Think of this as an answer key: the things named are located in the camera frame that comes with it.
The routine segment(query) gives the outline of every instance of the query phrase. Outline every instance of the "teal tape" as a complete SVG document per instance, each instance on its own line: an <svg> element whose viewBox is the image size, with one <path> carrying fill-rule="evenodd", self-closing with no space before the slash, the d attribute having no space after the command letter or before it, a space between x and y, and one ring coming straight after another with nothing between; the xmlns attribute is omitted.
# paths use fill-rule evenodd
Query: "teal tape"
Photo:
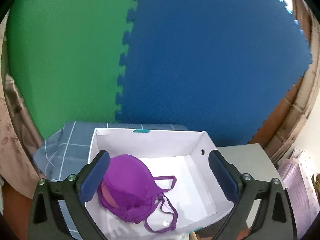
<svg viewBox="0 0 320 240"><path fill-rule="evenodd" d="M142 133L148 133L150 132L150 130L146 130L146 129L136 129L133 132L142 132Z"/></svg>

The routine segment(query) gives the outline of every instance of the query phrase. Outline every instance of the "blue gripper pad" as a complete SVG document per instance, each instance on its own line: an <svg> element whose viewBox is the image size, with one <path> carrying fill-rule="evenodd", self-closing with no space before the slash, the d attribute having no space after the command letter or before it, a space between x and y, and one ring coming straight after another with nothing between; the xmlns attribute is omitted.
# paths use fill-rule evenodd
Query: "blue gripper pad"
<svg viewBox="0 0 320 240"><path fill-rule="evenodd" d="M207 130L216 146L246 144L311 63L280 0L139 0L116 118Z"/></svg>
<svg viewBox="0 0 320 240"><path fill-rule="evenodd" d="M92 199L109 167L109 163L109 153L101 150L92 162L85 165L78 173L76 188L82 204Z"/></svg>
<svg viewBox="0 0 320 240"><path fill-rule="evenodd" d="M215 178L217 179L227 200L232 201L236 205L240 199L240 189L236 181L232 178L231 174L229 173L227 167L225 166L225 164L228 165L229 163L227 163L227 161L223 159L225 162L225 164L223 164L223 162L216 155L216 152L218 152L218 150L213 150L209 154L209 167L212 173L214 174Z"/></svg>

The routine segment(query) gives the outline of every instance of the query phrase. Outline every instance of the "gray cloth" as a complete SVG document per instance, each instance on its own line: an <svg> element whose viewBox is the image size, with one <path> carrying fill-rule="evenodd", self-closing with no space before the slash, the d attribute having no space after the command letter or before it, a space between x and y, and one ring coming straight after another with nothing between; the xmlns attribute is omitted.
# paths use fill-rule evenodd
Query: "gray cloth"
<svg viewBox="0 0 320 240"><path fill-rule="evenodd" d="M90 143L95 128L131 128L148 130L187 131L183 125L172 124L124 124L68 122L62 129L44 140L33 159L39 169L51 181L64 180L70 174L78 174L88 162ZM64 201L59 201L63 217L71 235L81 239Z"/></svg>

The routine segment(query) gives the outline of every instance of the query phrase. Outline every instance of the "white box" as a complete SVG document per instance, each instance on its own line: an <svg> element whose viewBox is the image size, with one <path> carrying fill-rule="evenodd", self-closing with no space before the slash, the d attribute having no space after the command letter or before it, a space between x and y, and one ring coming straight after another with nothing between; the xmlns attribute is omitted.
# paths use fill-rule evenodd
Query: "white box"
<svg viewBox="0 0 320 240"><path fill-rule="evenodd" d="M111 158L121 154L139 158L154 177L176 176L176 185L165 195L176 208L178 221L176 230L156 234L147 231L143 222L134 224L120 220L100 205L97 193L85 206L108 239L169 239L211 225L226 216L234 206L226 199L209 167L208 155L215 149L205 131L96 128L88 163L100 150L106 150ZM171 184L168 180L156 183L161 188L169 188ZM171 220L172 216L162 213L158 207L149 216L148 223L153 230L159 230Z"/></svg>

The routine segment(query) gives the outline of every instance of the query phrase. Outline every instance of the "interlocking foam mat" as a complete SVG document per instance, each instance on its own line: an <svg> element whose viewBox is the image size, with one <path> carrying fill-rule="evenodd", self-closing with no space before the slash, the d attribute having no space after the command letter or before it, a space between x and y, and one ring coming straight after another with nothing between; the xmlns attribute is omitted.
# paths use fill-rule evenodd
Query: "interlocking foam mat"
<svg viewBox="0 0 320 240"><path fill-rule="evenodd" d="M130 10L116 119L207 130L246 144L311 63L279 0L140 0Z"/></svg>
<svg viewBox="0 0 320 240"><path fill-rule="evenodd" d="M119 55L132 0L16 0L7 40L10 73L46 138L72 120L112 122Z"/></svg>

